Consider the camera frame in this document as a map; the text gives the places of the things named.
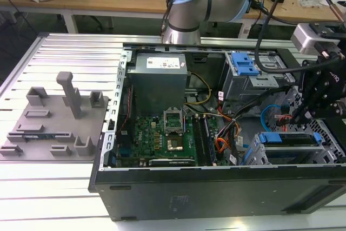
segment wooden table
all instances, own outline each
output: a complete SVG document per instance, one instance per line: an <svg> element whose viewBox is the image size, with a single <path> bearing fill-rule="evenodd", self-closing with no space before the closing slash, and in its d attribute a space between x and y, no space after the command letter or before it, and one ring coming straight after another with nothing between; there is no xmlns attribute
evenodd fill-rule
<svg viewBox="0 0 346 231"><path fill-rule="evenodd" d="M78 33L74 15L94 15L109 17L140 17L162 18L166 4L165 0L52 0L46 2L33 2L31 0L12 0L22 12L36 12L48 14L61 14L69 33ZM336 21L335 16L327 6L321 8L302 8L298 0L285 0L279 4L274 15L290 21L330 20ZM270 9L272 2L265 0L265 6ZM8 0L0 0L0 10L14 12L15 9ZM240 38L247 38L250 27L258 17L258 10L250 10L245 14L242 23ZM280 24L274 20L270 24Z"/></svg>

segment power supply label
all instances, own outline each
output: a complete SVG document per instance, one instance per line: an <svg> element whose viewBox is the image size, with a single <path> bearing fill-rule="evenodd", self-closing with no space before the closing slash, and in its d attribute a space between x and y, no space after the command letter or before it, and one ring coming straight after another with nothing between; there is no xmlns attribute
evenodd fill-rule
<svg viewBox="0 0 346 231"><path fill-rule="evenodd" d="M179 58L149 57L147 69L180 69Z"/></svg>

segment yellow wire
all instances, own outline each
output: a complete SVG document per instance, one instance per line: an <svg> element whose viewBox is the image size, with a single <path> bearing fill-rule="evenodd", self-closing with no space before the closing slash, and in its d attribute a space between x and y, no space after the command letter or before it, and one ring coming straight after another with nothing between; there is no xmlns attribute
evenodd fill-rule
<svg viewBox="0 0 346 231"><path fill-rule="evenodd" d="M191 72L191 74L195 75L197 78L199 78L207 87L208 87L208 91L209 91L209 94L208 94L208 97L203 100L203 101L199 101L199 102L186 102L184 103L185 105L200 105L200 104L204 104L205 102L209 101L210 98L211 98L211 88L209 87L209 85L207 84L207 82L202 78L200 77L200 75L198 75L197 73L195 72Z"/></svg>

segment floor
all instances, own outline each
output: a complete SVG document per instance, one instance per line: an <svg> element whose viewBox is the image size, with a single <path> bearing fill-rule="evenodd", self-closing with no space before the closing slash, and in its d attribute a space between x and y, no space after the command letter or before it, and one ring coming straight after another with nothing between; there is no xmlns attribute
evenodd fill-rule
<svg viewBox="0 0 346 231"><path fill-rule="evenodd" d="M37 32L66 32L63 20L59 20L56 15L49 14L23 14ZM17 23L0 25L0 85L18 61L27 51L28 47L35 39L35 34L24 22L20 14L16 14ZM148 18L114 18L114 28L108 28L108 19L98 17L104 25L101 32L97 31L97 24L89 16L76 16L76 23L81 34L120 34L120 35L158 35L159 19ZM241 24L219 23L213 28L211 33L206 33L206 23L201 24L202 37L237 38ZM257 38L261 29L260 25L255 25L249 34L249 38ZM266 39L290 39L294 27L273 26L269 27L264 38Z"/></svg>

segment motherboard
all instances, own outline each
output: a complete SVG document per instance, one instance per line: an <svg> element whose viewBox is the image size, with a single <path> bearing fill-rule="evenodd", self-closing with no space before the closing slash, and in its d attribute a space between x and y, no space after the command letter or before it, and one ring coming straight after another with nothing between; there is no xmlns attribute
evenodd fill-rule
<svg viewBox="0 0 346 231"><path fill-rule="evenodd" d="M165 167L226 165L216 158L214 147L218 126L215 117L182 117L183 133L170 132L178 128L179 117L137 116L131 146L119 145L117 165L121 167Z"/></svg>

